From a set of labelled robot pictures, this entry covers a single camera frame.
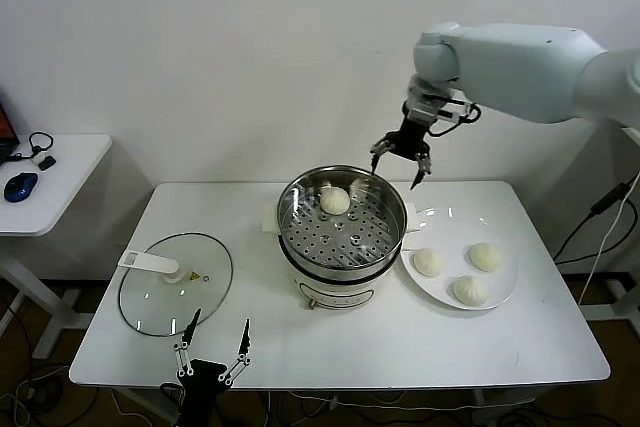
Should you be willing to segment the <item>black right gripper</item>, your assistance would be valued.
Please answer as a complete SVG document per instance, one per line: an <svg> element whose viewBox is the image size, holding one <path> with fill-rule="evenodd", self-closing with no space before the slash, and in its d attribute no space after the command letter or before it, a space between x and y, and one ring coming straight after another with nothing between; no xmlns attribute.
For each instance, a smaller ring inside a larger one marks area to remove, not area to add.
<svg viewBox="0 0 640 427"><path fill-rule="evenodd" d="M410 189L416 188L431 174L430 146L424 140L426 133L426 126L404 118L398 130L387 132L370 148L371 172L376 172L381 157L390 151L398 157L416 161L418 170Z"/></svg>

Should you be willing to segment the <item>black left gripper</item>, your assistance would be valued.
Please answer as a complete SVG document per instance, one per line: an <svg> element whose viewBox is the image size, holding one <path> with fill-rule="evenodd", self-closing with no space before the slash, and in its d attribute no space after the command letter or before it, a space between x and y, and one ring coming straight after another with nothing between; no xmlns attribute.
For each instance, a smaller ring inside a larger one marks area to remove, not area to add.
<svg viewBox="0 0 640 427"><path fill-rule="evenodd" d="M189 347L199 322L201 309L197 309L185 328L181 340L173 346L177 363L177 376L183 389L183 400L178 409L176 426L207 427L215 399L228 389L251 364L249 357L250 319L245 320L237 356L227 367L224 364L193 359Z"/></svg>

